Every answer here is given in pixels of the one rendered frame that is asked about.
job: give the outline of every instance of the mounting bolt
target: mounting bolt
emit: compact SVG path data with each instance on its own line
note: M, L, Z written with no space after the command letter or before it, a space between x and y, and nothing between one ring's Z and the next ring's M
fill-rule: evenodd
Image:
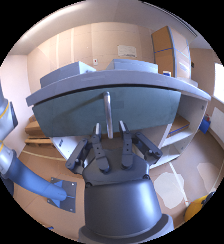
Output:
M86 185L85 185L85 188L88 188L90 186L92 186L92 184L90 182L87 182Z
M150 179L150 176L148 175L148 174L145 174L144 176L143 176L143 179Z

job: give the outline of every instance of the white patch on floor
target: white patch on floor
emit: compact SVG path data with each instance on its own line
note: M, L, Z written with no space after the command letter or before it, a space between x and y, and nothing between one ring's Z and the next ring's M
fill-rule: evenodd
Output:
M178 178L182 185L184 185L184 179L181 174L178 174ZM167 208L172 209L179 205L183 199L181 188L172 173L165 172L161 174L154 181L155 191L163 199Z
M211 163L200 163L197 166L207 192L210 192L220 173L220 170Z

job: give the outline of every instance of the ceiling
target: ceiling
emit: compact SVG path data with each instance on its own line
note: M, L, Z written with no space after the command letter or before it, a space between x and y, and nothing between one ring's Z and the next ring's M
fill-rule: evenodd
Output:
M190 48L212 49L187 22L157 6L138 0L85 0L61 8L35 23L15 43L8 55L28 55L41 43L63 31L98 22L129 23L155 31L169 25L185 36Z

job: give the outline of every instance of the window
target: window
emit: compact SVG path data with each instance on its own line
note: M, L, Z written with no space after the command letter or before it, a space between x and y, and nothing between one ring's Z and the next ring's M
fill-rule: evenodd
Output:
M224 66L215 63L216 77L214 83L214 96L224 102Z

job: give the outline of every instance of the brown box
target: brown box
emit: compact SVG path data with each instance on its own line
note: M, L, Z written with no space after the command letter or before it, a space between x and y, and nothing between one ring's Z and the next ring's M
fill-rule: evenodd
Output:
M165 26L152 34L152 41L159 74L169 71L171 77L191 78L190 52L184 36Z
M190 125L189 121L184 119L179 114L176 114L174 122L171 126L171 129L170 129L170 132L166 138L169 138L171 136L178 134L179 132L182 132L183 130L187 129L189 127L189 125Z
M34 122L34 121L36 121L36 117L35 117L35 115L32 115L32 116L29 118L29 121L30 121L30 122Z
M37 121L30 122L25 127L25 132L30 136L37 136L37 135L45 136Z

